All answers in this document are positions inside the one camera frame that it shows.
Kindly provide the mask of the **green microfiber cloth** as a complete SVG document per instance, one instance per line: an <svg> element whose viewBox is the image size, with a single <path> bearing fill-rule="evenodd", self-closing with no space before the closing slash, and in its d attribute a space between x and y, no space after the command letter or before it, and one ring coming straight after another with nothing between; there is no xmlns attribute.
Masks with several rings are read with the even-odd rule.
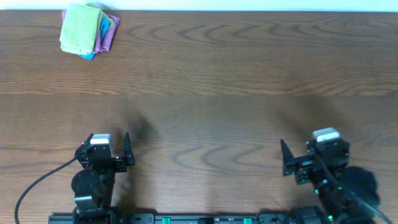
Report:
<svg viewBox="0 0 398 224"><path fill-rule="evenodd" d="M71 3L63 20L60 34L61 49L71 54L91 54L99 31L101 15L101 9Z"/></svg>

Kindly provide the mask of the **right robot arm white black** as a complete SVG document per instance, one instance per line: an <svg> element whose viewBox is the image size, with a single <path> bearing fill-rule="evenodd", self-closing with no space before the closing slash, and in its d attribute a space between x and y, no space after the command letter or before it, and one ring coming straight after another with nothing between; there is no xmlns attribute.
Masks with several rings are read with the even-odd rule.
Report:
<svg viewBox="0 0 398 224"><path fill-rule="evenodd" d="M284 140L282 175L294 175L298 185L312 184L325 214L315 212L313 219L328 223L374 223L382 217L377 209L380 198L371 171L348 166L349 142L335 138L306 142L308 154L295 157Z"/></svg>

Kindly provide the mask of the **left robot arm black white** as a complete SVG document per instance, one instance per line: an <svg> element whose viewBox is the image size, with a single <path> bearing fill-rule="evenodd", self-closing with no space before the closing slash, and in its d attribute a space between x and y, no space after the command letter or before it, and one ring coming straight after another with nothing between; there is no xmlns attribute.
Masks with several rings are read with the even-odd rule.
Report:
<svg viewBox="0 0 398 224"><path fill-rule="evenodd" d="M129 134L123 141L123 155L113 157L111 136L91 134L75 151L83 169L71 182L75 193L73 223L122 223L119 212L111 207L115 176L135 164Z"/></svg>

